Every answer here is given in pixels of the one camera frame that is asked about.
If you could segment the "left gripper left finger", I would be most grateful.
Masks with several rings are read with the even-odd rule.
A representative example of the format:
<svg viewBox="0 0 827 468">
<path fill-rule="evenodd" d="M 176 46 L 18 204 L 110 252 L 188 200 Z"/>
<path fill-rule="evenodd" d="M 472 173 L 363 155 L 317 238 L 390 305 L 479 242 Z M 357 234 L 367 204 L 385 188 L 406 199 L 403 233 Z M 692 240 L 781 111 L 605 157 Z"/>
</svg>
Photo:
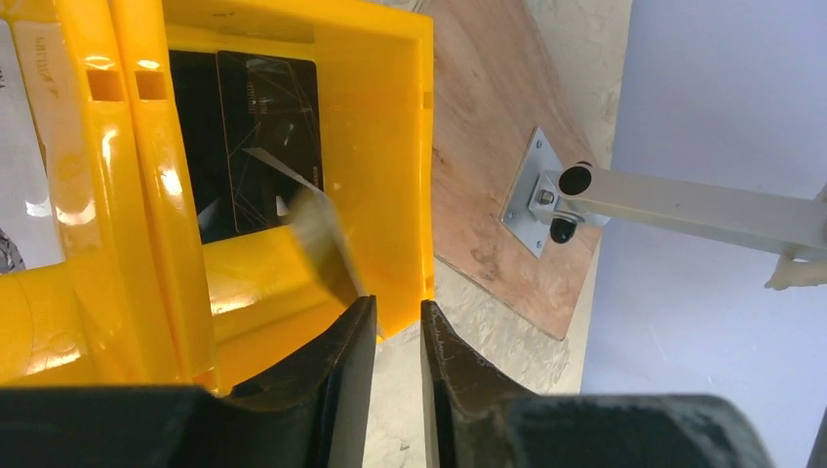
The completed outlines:
<svg viewBox="0 0 827 468">
<path fill-rule="evenodd" d="M 5 467 L 357 467 L 375 351 L 362 296 L 291 355 L 218 397 L 195 385 L 1 393 Z"/>
</svg>

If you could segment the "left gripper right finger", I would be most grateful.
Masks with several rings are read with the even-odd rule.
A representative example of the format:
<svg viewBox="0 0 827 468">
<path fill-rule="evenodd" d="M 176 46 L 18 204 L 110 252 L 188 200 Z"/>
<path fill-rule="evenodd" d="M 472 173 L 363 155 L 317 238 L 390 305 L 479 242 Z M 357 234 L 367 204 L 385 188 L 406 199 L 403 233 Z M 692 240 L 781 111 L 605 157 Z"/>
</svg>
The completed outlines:
<svg viewBox="0 0 827 468">
<path fill-rule="evenodd" d="M 711 395 L 538 395 L 421 304 L 429 467 L 770 467 L 752 424 Z"/>
</svg>

